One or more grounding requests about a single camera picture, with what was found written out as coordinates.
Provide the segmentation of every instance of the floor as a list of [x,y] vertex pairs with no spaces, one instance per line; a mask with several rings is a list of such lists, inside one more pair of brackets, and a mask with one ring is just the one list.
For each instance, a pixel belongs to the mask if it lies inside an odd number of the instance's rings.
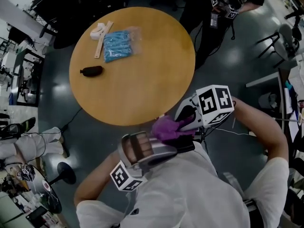
[[[150,1],[130,0],[129,6],[150,7]],[[278,55],[269,56],[268,53],[262,58],[257,58],[259,53],[270,44],[269,41],[254,45],[256,41],[273,34],[279,24],[285,22],[282,16],[276,15],[271,5],[275,2],[277,0],[266,0],[263,7],[241,14],[235,19],[236,39],[230,39],[232,33],[229,29],[219,51],[210,56],[206,63],[195,72],[184,98],[192,95],[198,88],[219,84],[229,86],[232,95],[252,105],[257,105],[257,98],[245,89],[245,83],[275,72],[272,66],[280,60]],[[179,0],[178,5],[182,6],[183,0]],[[156,4],[155,8],[167,12],[176,19],[179,19],[182,13],[182,9],[174,12],[171,7],[162,3]],[[191,34],[193,39],[197,31],[198,28]],[[80,109],[69,85],[69,61],[73,48],[70,46],[46,54],[38,108],[40,131],[53,126],[62,127]],[[282,67],[291,66],[295,66],[295,62],[282,64]],[[170,111],[170,114],[175,113],[177,106]],[[237,122],[232,129],[232,122],[231,117],[221,128],[237,133],[247,133],[247,129]],[[68,163],[75,170],[77,176],[75,185],[70,186],[63,181],[54,185],[54,190],[63,206],[63,215],[71,227],[79,227],[73,204],[73,195],[79,183],[116,149],[116,143],[124,134],[149,130],[150,126],[151,123],[134,127],[112,126],[97,121],[83,110],[79,112],[64,133],[70,157],[63,159],[52,155],[44,158],[48,179],[57,176],[57,164],[61,161]],[[216,130],[207,137],[206,141],[210,158],[217,171],[231,172],[244,189],[249,186],[265,164],[262,146],[255,137]],[[100,200],[120,211],[124,211],[127,205],[124,193],[118,192],[112,183],[106,187]]]

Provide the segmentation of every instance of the wooden stick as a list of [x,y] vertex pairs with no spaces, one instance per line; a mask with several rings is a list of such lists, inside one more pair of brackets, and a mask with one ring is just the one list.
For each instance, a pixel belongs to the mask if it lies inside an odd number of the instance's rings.
[[113,22],[108,21],[108,23],[105,27],[105,30],[100,35],[94,58],[99,58],[100,57],[101,48],[103,47],[105,35],[110,31],[112,25],[113,25]]

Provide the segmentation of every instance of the table top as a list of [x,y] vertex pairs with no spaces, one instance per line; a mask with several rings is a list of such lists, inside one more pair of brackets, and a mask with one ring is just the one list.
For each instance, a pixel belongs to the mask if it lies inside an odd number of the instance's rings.
[[45,177],[33,166],[35,178],[33,181],[27,181],[28,187],[34,194],[40,195],[40,203],[51,213],[59,214],[62,211],[61,203],[55,191],[50,185],[47,190],[43,185],[48,183]]
[[[90,38],[97,23],[114,22],[110,33],[131,26],[141,28],[142,52],[110,63],[103,50],[95,59],[98,41]],[[80,74],[101,65],[101,75]],[[70,62],[70,84],[81,107],[94,118],[113,125],[148,122],[170,110],[188,89],[195,67],[192,40],[170,15],[132,7],[114,11],[95,22],[78,41]]]

